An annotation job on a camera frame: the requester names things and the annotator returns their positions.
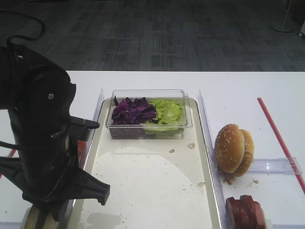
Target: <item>white tray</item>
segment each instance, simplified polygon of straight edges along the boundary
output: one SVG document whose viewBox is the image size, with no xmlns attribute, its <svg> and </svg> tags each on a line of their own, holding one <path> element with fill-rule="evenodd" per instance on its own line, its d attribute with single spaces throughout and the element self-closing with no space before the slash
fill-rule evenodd
<svg viewBox="0 0 305 229">
<path fill-rule="evenodd" d="M 190 99 L 193 128 L 184 138 L 126 140 L 111 139 L 105 127 L 109 102 L 85 170 L 111 185 L 110 196 L 105 206 L 77 200 L 69 228 L 220 228 L 196 101 Z"/>
</svg>

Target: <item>robotic arm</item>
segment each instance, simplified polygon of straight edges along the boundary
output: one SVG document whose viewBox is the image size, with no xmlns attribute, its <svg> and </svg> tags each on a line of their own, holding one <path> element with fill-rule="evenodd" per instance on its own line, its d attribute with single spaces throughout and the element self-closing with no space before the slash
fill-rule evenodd
<svg viewBox="0 0 305 229">
<path fill-rule="evenodd" d="M 18 14 L 7 10 L 0 13 Z M 44 24 L 38 38 L 44 34 Z M 110 186 L 79 168 L 77 142 L 97 122 L 70 116 L 76 85 L 59 66 L 12 38 L 0 46 L 0 109 L 7 109 L 19 158 L 0 157 L 0 173 L 24 200 L 60 222 L 70 199 L 95 198 L 105 205 Z"/>
</svg>

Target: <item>sesame seed bun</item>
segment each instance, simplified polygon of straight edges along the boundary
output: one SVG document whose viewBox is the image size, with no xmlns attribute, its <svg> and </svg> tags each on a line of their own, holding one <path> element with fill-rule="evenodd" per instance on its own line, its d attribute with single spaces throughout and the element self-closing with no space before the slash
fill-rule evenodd
<svg viewBox="0 0 305 229">
<path fill-rule="evenodd" d="M 240 130 L 238 125 L 224 126 L 215 140 L 215 155 L 219 168 L 240 177 L 247 172 L 254 154 L 250 132 Z"/>
</svg>

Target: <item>gray carpet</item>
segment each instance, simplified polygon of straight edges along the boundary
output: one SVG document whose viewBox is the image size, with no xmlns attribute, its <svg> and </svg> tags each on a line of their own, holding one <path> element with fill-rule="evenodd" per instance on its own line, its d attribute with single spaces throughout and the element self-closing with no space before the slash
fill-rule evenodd
<svg viewBox="0 0 305 229">
<path fill-rule="evenodd" d="M 23 0 L 9 8 L 45 21 L 41 40 L 21 43 L 66 70 L 305 71 L 305 39 L 268 27 L 283 19 L 282 0 Z M 0 29 L 0 44 L 38 32 L 4 15 Z"/>
</svg>

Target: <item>white table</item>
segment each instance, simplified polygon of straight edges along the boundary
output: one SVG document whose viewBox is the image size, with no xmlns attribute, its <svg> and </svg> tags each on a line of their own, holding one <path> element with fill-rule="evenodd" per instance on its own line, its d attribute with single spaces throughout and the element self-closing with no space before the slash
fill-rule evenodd
<svg viewBox="0 0 305 229">
<path fill-rule="evenodd" d="M 262 97 L 292 156 L 305 171 L 305 73 L 244 72 L 68 72 L 77 84 L 71 115 L 92 119 L 98 97 L 114 89 L 184 89 L 197 99 L 205 99 L 213 139 L 228 123 L 237 123 L 252 132 L 255 157 L 285 157 L 256 98 Z M 6 111 L 0 111 L 0 139 L 13 142 Z M 0 148 L 0 156 L 9 150 Z M 30 204 L 4 177 L 0 179 L 0 222 L 21 222 Z M 279 184 L 279 190 L 285 187 Z M 303 198 L 304 195 L 292 198 Z M 297 219 L 303 224 L 303 212 Z"/>
</svg>

